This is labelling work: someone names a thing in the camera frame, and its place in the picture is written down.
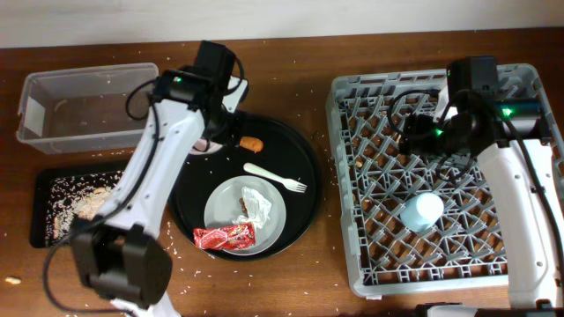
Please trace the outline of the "light blue plastic cup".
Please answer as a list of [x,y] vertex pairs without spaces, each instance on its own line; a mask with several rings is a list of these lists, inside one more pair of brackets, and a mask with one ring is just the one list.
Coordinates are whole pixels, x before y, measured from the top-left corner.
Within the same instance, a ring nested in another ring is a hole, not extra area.
[[400,221],[412,232],[424,232],[444,212],[442,199],[433,193],[423,193],[409,199],[400,213]]

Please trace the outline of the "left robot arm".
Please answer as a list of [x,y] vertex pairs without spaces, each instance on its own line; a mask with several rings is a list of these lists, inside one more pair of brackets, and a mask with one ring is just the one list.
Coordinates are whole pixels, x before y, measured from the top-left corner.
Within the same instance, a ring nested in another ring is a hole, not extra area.
[[167,295],[172,258],[159,244],[167,199],[191,151],[233,140],[248,82],[226,46],[202,41],[195,62],[151,81],[145,130],[111,196],[93,220],[64,238],[82,285],[126,316],[175,316]]

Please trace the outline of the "white napkin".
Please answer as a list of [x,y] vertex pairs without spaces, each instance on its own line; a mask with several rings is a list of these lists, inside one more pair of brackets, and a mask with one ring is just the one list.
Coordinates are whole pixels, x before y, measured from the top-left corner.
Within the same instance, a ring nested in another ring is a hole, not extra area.
[[234,225],[252,224],[256,229],[263,229],[270,219],[272,203],[257,190],[243,187],[240,205],[246,213],[238,216],[232,223]]

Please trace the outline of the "orange carrot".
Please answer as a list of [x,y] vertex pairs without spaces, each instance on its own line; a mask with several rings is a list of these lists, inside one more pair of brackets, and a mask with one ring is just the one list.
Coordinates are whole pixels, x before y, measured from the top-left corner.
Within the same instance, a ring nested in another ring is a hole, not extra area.
[[239,146],[257,153],[263,149],[263,141],[253,136],[243,136],[239,142]]

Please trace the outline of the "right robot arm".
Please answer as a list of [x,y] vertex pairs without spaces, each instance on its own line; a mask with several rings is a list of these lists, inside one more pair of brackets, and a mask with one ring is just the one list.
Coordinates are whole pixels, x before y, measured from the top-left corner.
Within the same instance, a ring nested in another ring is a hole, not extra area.
[[399,150],[444,163],[478,164],[493,198],[508,261],[508,310],[477,316],[563,314],[563,212],[551,143],[560,133],[542,92],[512,97],[493,56],[446,69],[448,102],[434,115],[409,114]]

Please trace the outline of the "white bowl with rice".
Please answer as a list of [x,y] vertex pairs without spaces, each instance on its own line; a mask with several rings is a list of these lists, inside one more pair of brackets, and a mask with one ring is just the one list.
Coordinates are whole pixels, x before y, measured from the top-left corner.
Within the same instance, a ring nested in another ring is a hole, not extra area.
[[223,144],[218,144],[209,139],[200,138],[192,146],[189,151],[190,156],[199,155],[212,155],[220,151],[224,147]]

